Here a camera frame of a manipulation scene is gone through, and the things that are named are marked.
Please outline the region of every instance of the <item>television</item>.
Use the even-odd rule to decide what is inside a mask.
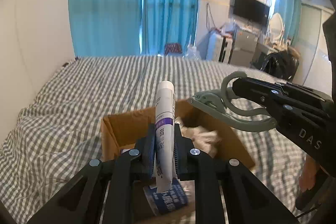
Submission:
[[[269,6],[257,0],[235,0],[233,14],[261,26],[266,26]]]

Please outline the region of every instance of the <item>hand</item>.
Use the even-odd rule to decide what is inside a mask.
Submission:
[[[309,155],[306,156],[306,161],[303,165],[302,175],[299,178],[299,186],[301,192],[311,190],[315,185],[315,176],[320,169],[320,165],[313,160]]]

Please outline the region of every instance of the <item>blue package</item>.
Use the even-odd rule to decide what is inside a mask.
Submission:
[[[164,215],[188,205],[187,196],[177,179],[173,178],[169,191],[156,193],[156,189],[151,186],[143,188],[155,215]]]

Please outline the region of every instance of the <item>white cap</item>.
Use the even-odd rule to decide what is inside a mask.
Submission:
[[[170,89],[174,93],[174,85],[172,82],[169,82],[169,81],[160,82],[159,85],[157,86],[157,90],[160,90],[160,89]]]

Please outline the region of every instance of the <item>plaid blanket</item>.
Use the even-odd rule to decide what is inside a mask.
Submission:
[[[1,201],[17,223],[26,223],[90,159],[101,157],[104,115],[154,106],[159,81],[171,81],[179,100],[220,88],[236,70],[276,80],[258,70],[176,57],[80,58],[68,64],[21,110],[0,150]],[[234,104],[258,106],[245,99]],[[256,162],[254,174],[298,214],[295,198],[305,153],[276,130],[236,132]],[[188,221],[194,222],[194,214]]]

